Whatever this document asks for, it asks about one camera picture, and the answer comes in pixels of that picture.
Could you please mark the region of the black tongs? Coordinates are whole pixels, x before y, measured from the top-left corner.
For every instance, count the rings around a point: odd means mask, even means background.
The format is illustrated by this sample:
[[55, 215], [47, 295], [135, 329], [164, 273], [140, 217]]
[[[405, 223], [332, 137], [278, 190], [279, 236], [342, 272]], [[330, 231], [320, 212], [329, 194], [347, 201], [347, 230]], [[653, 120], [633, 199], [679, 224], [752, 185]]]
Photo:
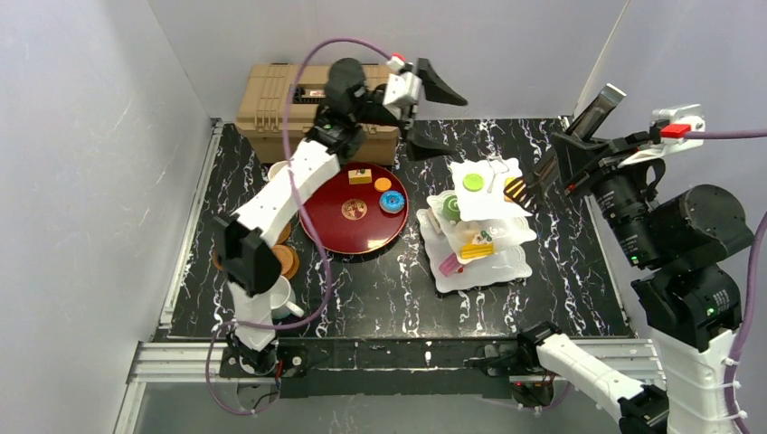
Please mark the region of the black tongs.
[[553, 184], [576, 175], [603, 147], [593, 135], [625, 97], [624, 91], [606, 84], [566, 130], [551, 135], [551, 148], [532, 170], [504, 188], [505, 198], [533, 212]]

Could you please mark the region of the blue frosted donut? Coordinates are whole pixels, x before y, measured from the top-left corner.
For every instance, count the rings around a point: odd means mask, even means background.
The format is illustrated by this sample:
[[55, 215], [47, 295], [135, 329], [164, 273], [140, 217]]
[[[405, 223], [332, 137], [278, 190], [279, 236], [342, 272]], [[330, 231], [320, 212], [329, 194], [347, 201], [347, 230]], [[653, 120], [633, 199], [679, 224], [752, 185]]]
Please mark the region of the blue frosted donut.
[[383, 212], [396, 214], [401, 212], [406, 205], [404, 195], [398, 191], [388, 190], [381, 194], [379, 206]]

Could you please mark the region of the orange square cake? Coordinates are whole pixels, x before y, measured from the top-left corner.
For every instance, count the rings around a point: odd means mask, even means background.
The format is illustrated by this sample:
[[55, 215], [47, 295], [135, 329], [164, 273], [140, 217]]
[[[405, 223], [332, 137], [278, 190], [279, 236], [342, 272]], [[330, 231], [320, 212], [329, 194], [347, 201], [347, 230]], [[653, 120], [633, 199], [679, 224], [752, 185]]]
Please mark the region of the orange square cake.
[[522, 177], [509, 177], [505, 181], [505, 201], [524, 206], [527, 202], [526, 182]]

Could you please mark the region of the green round macaron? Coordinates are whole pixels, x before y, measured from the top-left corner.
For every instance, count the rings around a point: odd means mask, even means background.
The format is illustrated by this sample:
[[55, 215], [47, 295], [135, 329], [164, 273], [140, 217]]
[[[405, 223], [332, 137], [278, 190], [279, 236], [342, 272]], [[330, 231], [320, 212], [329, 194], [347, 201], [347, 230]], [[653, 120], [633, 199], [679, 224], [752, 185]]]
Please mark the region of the green round macaron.
[[480, 192], [485, 185], [485, 179], [481, 174], [470, 173], [462, 178], [462, 185], [469, 192]]

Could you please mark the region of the white triangular cake slice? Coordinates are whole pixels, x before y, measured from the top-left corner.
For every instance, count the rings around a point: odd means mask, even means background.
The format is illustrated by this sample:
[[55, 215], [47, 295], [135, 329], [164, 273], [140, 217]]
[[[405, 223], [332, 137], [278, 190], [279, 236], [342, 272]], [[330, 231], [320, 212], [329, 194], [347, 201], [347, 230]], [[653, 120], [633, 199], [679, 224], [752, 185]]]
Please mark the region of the white triangular cake slice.
[[441, 235], [442, 234], [442, 229], [441, 229], [440, 223], [439, 223], [438, 219], [436, 218], [432, 208], [429, 208], [426, 211], [426, 216], [427, 216], [427, 219], [429, 220], [430, 225], [431, 225], [432, 229], [434, 230], [434, 232], [437, 235]]

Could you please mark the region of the white round cake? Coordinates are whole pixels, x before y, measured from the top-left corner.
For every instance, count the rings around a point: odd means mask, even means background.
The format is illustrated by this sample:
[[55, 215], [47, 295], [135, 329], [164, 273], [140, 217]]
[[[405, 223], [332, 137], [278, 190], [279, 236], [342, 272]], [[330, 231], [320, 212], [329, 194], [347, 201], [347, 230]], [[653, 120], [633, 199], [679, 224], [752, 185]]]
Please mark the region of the white round cake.
[[463, 242], [470, 242], [474, 236], [480, 232], [480, 227], [476, 221], [457, 222], [454, 226], [454, 234]]

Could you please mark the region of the white three-tier cake stand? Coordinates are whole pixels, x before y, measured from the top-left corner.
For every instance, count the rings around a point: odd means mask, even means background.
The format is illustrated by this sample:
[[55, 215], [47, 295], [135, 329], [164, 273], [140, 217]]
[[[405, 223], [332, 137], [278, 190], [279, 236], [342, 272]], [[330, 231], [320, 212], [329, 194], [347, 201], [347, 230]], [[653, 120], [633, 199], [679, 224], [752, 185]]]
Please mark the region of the white three-tier cake stand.
[[505, 195], [522, 172], [516, 158], [450, 164], [452, 189], [416, 212], [436, 290], [441, 294], [529, 278], [524, 245], [535, 241], [529, 212]]

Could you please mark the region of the yellow triangular cake slice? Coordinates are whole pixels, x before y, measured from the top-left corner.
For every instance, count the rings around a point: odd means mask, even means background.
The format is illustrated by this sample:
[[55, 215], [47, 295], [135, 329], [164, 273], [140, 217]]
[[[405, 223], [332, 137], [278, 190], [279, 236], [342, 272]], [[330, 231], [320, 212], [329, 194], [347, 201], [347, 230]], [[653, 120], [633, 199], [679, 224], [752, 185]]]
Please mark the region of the yellow triangular cake slice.
[[493, 238], [485, 231], [480, 232], [460, 250], [460, 257], [465, 260], [481, 259], [495, 253]]

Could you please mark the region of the pink rectangular cake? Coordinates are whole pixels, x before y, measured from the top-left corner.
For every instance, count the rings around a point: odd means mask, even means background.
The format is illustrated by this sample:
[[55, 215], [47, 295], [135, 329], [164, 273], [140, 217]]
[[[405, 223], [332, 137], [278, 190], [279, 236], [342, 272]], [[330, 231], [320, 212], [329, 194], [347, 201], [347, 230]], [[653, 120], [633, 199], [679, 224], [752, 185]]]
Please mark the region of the pink rectangular cake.
[[454, 274], [461, 274], [464, 271], [464, 265], [459, 261], [455, 253], [449, 255], [438, 267], [442, 276], [449, 278]]

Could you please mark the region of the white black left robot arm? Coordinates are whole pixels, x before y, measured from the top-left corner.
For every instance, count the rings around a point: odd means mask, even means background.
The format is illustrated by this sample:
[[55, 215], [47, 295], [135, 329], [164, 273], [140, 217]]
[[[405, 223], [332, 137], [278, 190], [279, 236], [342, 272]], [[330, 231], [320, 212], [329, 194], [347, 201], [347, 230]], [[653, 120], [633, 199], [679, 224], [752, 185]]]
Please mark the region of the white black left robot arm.
[[359, 61], [334, 62], [312, 127], [286, 155], [286, 167], [243, 206], [216, 218], [215, 258], [232, 294], [230, 328], [237, 344], [261, 352], [275, 339], [279, 327], [269, 295], [281, 273], [272, 248], [307, 200], [353, 159], [366, 140], [366, 125], [397, 127], [412, 160], [450, 154], [412, 124], [421, 99], [459, 107], [467, 100], [425, 58], [407, 62], [394, 55], [386, 66], [386, 82], [371, 90]]

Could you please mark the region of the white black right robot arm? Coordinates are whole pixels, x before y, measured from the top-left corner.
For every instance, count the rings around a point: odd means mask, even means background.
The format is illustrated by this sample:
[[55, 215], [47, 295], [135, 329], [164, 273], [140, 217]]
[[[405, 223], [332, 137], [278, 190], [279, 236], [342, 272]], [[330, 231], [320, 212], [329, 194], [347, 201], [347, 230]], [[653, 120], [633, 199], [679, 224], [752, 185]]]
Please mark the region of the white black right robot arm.
[[522, 366], [563, 376], [623, 433], [736, 433], [745, 416], [732, 404], [730, 350], [746, 322], [740, 290], [720, 264], [753, 246], [754, 235], [742, 205], [720, 187], [703, 184], [657, 202], [664, 157], [686, 135], [680, 125], [611, 140], [556, 133], [535, 169], [504, 190], [528, 212], [554, 180], [566, 195], [591, 195], [627, 261], [647, 271], [631, 286], [658, 350], [663, 386], [611, 368], [550, 322], [516, 339]]

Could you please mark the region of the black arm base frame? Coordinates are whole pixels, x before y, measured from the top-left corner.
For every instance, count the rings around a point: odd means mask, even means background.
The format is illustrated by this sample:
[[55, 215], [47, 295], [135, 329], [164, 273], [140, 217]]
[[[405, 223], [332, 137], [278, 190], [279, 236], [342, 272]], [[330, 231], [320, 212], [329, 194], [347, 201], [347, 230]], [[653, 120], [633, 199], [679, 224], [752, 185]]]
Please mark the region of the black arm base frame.
[[555, 402], [558, 376], [529, 363], [516, 340], [285, 337], [263, 351], [228, 339], [223, 379], [266, 382], [289, 399], [340, 395], [478, 395], [524, 407]]

